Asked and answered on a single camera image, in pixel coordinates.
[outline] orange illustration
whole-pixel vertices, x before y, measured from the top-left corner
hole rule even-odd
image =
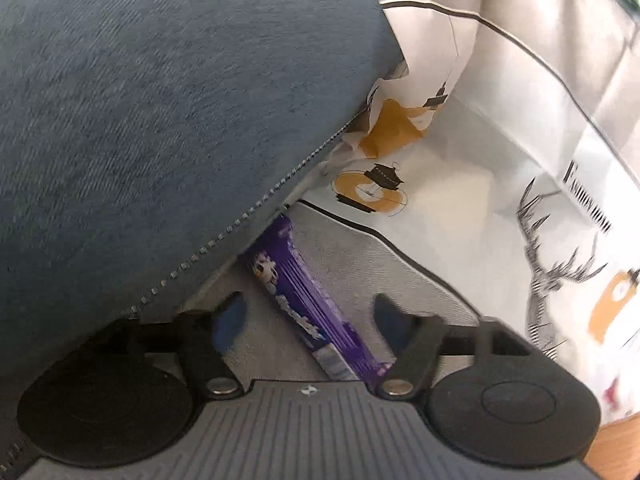
[[[419,130],[411,119],[436,111],[447,99],[444,92],[445,88],[442,85],[434,97],[428,99],[424,106],[417,108],[404,108],[393,99],[385,99],[376,124],[359,143],[365,156],[380,158],[423,138],[427,128]]]
[[[405,193],[395,168],[376,164],[369,171],[345,171],[332,183],[339,202],[365,213],[395,215],[404,209]]]
[[[636,294],[638,283],[630,272],[619,272],[610,281],[596,303],[589,320],[589,333],[600,344],[609,326],[625,305]]]

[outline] lantern illustration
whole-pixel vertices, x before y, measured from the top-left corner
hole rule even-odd
[[[368,171],[345,171],[332,183],[338,202],[364,211],[393,216],[407,203],[396,168],[375,164]]]

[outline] ribbed plastic surface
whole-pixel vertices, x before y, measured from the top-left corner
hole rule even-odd
[[[208,404],[183,439],[149,460],[81,470],[42,459],[21,480],[513,478],[596,479],[578,462],[523,472],[473,462],[441,444],[411,405],[360,382],[257,381],[242,399]]]

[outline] deer illustration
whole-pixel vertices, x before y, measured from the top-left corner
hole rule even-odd
[[[529,291],[529,305],[527,307],[527,335],[535,347],[542,350],[547,356],[555,359],[558,353],[557,348],[564,341],[558,341],[558,331],[549,316],[546,307],[546,298],[548,298],[552,291],[560,289],[562,286],[561,280],[569,280],[575,283],[586,282],[604,269],[607,264],[590,272],[591,266],[595,261],[598,237],[596,234],[591,247],[591,257],[585,264],[572,269],[576,256],[578,255],[578,250],[580,249],[580,247],[576,247],[567,263],[556,262],[550,270],[546,270],[545,267],[542,266],[538,256],[538,250],[540,248],[538,229],[549,218],[549,215],[536,220],[533,224],[531,224],[531,221],[533,220],[534,211],[538,204],[545,198],[560,193],[560,191],[539,194],[527,202],[534,181],[535,178],[529,183],[527,189],[524,190],[516,212],[520,230],[527,243],[525,245],[525,255],[533,273]]]

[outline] wooden surface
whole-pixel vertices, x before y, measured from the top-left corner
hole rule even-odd
[[[604,480],[634,480],[640,473],[640,413],[600,428],[585,462]]]

